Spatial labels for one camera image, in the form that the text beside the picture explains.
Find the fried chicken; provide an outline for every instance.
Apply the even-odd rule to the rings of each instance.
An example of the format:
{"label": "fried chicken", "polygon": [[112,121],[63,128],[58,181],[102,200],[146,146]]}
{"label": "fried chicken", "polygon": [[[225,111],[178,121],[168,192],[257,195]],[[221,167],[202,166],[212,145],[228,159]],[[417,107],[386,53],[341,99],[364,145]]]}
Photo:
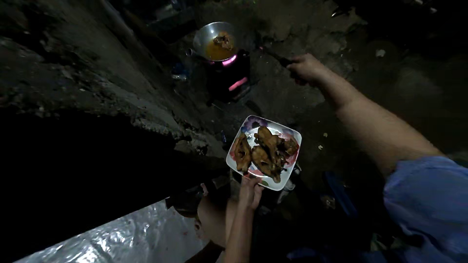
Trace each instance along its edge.
{"label": "fried chicken", "polygon": [[285,148],[286,148],[286,153],[289,156],[295,154],[296,151],[299,149],[296,139],[294,137],[291,137],[291,139],[285,141]]}
{"label": "fried chicken", "polygon": [[213,39],[213,42],[215,45],[221,46],[225,50],[232,50],[234,48],[234,45],[231,40],[231,36],[228,35],[227,32],[220,32],[217,37]]}
{"label": "fried chicken", "polygon": [[251,150],[247,136],[241,134],[237,139],[237,143],[234,149],[235,162],[237,164],[237,170],[246,173],[252,162]]}
{"label": "fried chicken", "polygon": [[254,146],[252,148],[252,161],[262,173],[273,178],[275,183],[281,181],[279,176],[281,170],[274,169],[275,164],[271,162],[268,154],[261,146]]}
{"label": "fried chicken", "polygon": [[254,134],[255,142],[267,149],[270,153],[270,158],[277,167],[283,167],[286,163],[286,158],[278,150],[278,146],[284,143],[284,139],[278,135],[273,135],[265,126],[260,126],[258,132]]}

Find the white square plate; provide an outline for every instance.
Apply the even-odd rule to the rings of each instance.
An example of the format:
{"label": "white square plate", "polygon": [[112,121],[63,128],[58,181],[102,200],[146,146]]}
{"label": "white square plate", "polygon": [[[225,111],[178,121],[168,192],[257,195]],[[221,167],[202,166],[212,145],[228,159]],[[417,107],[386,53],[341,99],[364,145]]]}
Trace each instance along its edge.
{"label": "white square plate", "polygon": [[[273,181],[273,178],[268,177],[264,175],[256,166],[254,163],[249,167],[248,173],[250,177],[252,176],[257,176],[257,177],[262,177],[262,182],[261,184],[269,188],[271,190],[275,191],[280,191],[284,188],[286,185],[286,182],[289,179],[289,176],[291,176],[291,173],[293,172],[294,165],[296,164],[297,157],[299,155],[299,150],[300,150],[300,144],[302,142],[302,136],[299,132],[290,129],[284,125],[281,125],[279,123],[264,119],[262,117],[250,115],[247,117],[240,127],[239,131],[237,132],[237,135],[235,136],[236,139],[239,137],[241,133],[245,133],[247,136],[247,141],[249,142],[250,147],[254,147],[258,145],[255,143],[255,137],[254,134],[257,133],[258,128],[260,126],[266,126],[268,130],[271,131],[273,135],[278,135],[280,138],[283,138],[285,140],[289,140],[291,137],[294,137],[299,145],[298,150],[293,156],[290,156],[288,159],[289,164],[286,164],[284,168],[286,168],[286,171],[282,171],[280,174],[281,181],[279,183],[275,183]],[[234,160],[234,148],[235,148],[235,143],[236,140],[231,145],[231,148],[229,149],[229,153],[226,156],[226,163],[227,165],[232,168],[234,171],[238,172],[239,174],[242,175],[242,172],[237,170],[237,165]]]}

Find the pink flame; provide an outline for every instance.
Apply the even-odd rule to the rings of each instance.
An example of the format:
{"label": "pink flame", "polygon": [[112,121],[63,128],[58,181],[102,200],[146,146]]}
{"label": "pink flame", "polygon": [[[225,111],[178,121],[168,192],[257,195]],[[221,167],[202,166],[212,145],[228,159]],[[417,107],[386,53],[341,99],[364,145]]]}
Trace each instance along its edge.
{"label": "pink flame", "polygon": [[230,58],[230,59],[228,59],[228,60],[225,60],[225,61],[223,61],[223,66],[227,66],[227,65],[229,65],[229,64],[231,64],[231,63],[233,63],[233,62],[234,62],[234,60],[236,59],[236,57],[237,57],[237,55],[234,55],[232,58]]}
{"label": "pink flame", "polygon": [[232,86],[229,87],[229,91],[233,91],[235,90],[238,86],[244,84],[245,82],[247,82],[247,77],[241,79],[240,81],[234,83]]}

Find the shirt sleeve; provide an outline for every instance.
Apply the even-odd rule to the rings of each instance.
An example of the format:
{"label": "shirt sleeve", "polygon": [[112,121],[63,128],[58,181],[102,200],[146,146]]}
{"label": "shirt sleeve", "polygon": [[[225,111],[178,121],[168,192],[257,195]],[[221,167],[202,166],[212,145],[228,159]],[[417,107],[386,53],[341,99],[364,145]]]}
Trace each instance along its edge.
{"label": "shirt sleeve", "polygon": [[442,156],[400,161],[385,185],[384,203],[406,234],[424,237],[419,252],[428,262],[468,259],[467,168]]}

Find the person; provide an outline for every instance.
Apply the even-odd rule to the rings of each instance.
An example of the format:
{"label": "person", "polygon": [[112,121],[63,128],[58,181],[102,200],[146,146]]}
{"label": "person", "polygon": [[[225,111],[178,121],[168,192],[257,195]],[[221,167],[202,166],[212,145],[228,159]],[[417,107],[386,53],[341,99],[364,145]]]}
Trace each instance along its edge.
{"label": "person", "polygon": [[[384,205],[406,235],[422,236],[405,249],[406,262],[468,262],[468,169],[448,159],[423,135],[310,54],[287,68],[296,83],[319,87],[336,116],[386,177]],[[263,187],[243,176],[239,201],[226,214],[202,200],[198,215],[206,234],[226,248],[225,262],[249,262],[254,211]],[[226,230],[216,231],[215,226]]]}

